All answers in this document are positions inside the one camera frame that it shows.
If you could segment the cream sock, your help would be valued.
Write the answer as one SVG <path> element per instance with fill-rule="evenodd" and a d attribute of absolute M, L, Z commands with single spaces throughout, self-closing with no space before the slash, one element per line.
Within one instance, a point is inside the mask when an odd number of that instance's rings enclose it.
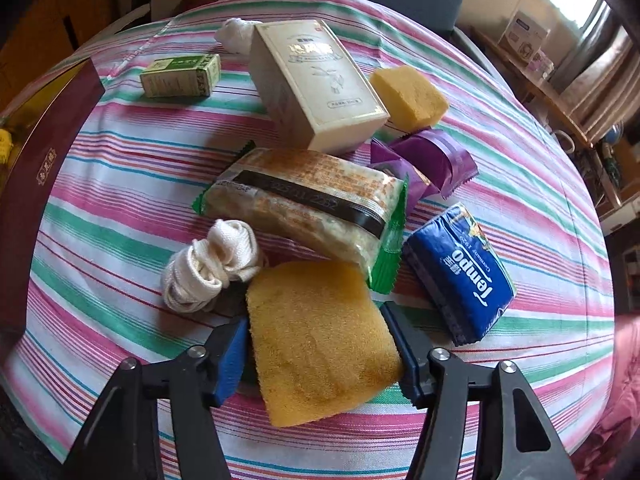
<path fill-rule="evenodd" d="M 248 283 L 267 264 L 246 222 L 218 219 L 205 238 L 169 258 L 160 280 L 164 303 L 183 314 L 206 310 L 232 283 Z"/>

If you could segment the large yellow sponge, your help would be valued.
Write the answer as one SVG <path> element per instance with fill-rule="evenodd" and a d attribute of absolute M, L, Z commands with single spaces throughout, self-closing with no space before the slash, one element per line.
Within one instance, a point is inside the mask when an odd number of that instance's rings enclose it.
<path fill-rule="evenodd" d="M 401 358 L 358 266 L 281 263 L 253 278 L 246 301 L 272 426 L 348 412 L 398 382 Z"/>

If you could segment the blue Tempo tissue pack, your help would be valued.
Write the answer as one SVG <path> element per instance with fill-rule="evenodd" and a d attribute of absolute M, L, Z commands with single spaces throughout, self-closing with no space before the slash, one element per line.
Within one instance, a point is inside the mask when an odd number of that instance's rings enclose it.
<path fill-rule="evenodd" d="M 402 255 L 457 346 L 482 340 L 516 296 L 480 224 L 460 203 L 408 236 Z"/>

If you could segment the purple snack packet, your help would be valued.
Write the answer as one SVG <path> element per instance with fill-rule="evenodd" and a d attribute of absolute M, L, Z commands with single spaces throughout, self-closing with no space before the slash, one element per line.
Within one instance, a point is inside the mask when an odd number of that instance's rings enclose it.
<path fill-rule="evenodd" d="M 370 167 L 408 182 L 406 213 L 410 214 L 425 196 L 437 192 L 432 182 L 408 160 L 395 153 L 386 144 L 373 139 L 370 143 Z"/>
<path fill-rule="evenodd" d="M 444 130 L 421 130 L 388 146 L 424 174 L 442 198 L 448 198 L 480 173 L 471 154 Z"/>

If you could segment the biscuit pack green edges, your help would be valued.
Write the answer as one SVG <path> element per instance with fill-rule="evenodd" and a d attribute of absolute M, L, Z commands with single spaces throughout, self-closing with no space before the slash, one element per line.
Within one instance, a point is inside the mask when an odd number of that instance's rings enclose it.
<path fill-rule="evenodd" d="M 250 141 L 192 203 L 326 257 L 356 264 L 374 292 L 393 291 L 408 181 L 349 160 Z"/>

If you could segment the maroon gift box gold lining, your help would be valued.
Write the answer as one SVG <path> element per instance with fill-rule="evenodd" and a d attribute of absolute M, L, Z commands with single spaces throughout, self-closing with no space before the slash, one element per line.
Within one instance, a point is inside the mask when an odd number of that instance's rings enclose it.
<path fill-rule="evenodd" d="M 70 66 L 2 120 L 14 147 L 1 168 L 1 338 L 26 327 L 29 272 L 53 183 L 82 125 L 103 96 L 90 58 Z"/>

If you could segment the wooden desk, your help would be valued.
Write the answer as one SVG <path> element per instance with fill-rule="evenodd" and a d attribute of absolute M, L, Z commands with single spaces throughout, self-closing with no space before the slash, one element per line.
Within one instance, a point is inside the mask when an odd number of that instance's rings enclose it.
<path fill-rule="evenodd" d="M 523 81 L 526 92 L 535 98 L 541 99 L 541 101 L 548 106 L 551 114 L 568 129 L 568 132 L 574 136 L 582 148 L 593 148 L 593 142 L 587 138 L 582 131 L 582 127 L 570 117 L 567 105 L 548 81 L 536 77 L 531 70 L 526 68 L 526 65 L 522 61 L 496 44 L 495 41 L 486 36 L 484 32 L 472 27 L 471 37 L 479 41 L 485 48 L 491 50 L 493 54 L 497 55 L 498 59 L 503 62 L 506 68 Z"/>

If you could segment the striped bed sheet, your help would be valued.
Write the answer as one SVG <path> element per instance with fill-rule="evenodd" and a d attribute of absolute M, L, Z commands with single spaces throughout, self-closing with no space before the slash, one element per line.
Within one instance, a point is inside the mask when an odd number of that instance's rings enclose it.
<path fill-rule="evenodd" d="M 480 170 L 454 201 L 480 224 L 516 288 L 490 333 L 460 354 L 518 364 L 576 450 L 611 390 L 614 297 L 596 211 L 562 148 L 505 84 L 395 11 L 366 0 L 218 0 L 81 50 L 104 95 L 44 208 L 26 330 L 1 364 L 4 391 L 55 463 L 122 359 L 170 359 L 213 324 L 168 310 L 160 274 L 207 232 L 194 198 L 245 143 L 273 146 L 277 130 L 238 56 L 222 56 L 220 81 L 198 104 L 147 99 L 140 74 L 157 58 L 217 51 L 228 18 L 318 18 L 364 72 L 409 65 L 446 96 L 442 130 Z"/>

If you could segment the small yellow sponge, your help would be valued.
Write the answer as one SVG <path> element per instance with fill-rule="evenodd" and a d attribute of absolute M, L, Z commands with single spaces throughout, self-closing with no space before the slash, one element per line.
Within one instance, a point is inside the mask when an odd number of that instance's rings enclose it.
<path fill-rule="evenodd" d="M 434 84 L 411 66 L 378 68 L 371 74 L 370 83 L 392 123 L 405 133 L 433 127 L 449 108 Z"/>

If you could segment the small green box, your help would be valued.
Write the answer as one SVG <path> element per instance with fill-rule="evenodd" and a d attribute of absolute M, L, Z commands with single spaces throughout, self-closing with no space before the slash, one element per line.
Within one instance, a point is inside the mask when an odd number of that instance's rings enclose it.
<path fill-rule="evenodd" d="M 218 54 L 158 58 L 140 74 L 147 98 L 206 98 L 220 78 Z"/>

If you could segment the beige curtain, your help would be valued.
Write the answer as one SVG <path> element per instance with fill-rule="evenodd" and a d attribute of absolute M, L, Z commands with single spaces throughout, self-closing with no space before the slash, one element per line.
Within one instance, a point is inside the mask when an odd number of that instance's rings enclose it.
<path fill-rule="evenodd" d="M 555 69 L 551 85 L 591 143 L 639 117 L 639 47 L 606 2 Z"/>

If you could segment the pink small box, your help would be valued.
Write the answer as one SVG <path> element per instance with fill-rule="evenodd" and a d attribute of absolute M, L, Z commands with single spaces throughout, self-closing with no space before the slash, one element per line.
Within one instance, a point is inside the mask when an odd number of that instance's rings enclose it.
<path fill-rule="evenodd" d="M 527 68 L 535 78 L 547 80 L 554 71 L 554 63 L 543 50 L 538 50 L 530 59 Z"/>

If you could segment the white cardboard box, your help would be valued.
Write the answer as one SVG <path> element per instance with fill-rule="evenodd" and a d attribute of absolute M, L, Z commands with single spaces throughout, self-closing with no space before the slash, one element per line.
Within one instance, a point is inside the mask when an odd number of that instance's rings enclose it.
<path fill-rule="evenodd" d="M 516 11 L 503 32 L 498 45 L 520 61 L 528 63 L 540 50 L 549 29 L 522 11 Z"/>

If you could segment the cream medicine box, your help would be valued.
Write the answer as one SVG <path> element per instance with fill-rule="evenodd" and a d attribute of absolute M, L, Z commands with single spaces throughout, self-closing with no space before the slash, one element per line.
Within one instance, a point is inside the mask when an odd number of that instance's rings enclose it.
<path fill-rule="evenodd" d="M 347 153 L 390 119 L 381 98 L 324 21 L 256 24 L 248 71 L 286 148 Z"/>

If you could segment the white rolled sock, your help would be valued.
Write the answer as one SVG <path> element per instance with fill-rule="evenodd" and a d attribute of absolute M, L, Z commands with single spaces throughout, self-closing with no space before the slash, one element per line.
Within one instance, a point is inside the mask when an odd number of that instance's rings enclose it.
<path fill-rule="evenodd" d="M 253 32 L 260 21 L 229 18 L 216 31 L 215 38 L 229 53 L 247 56 L 250 54 Z"/>

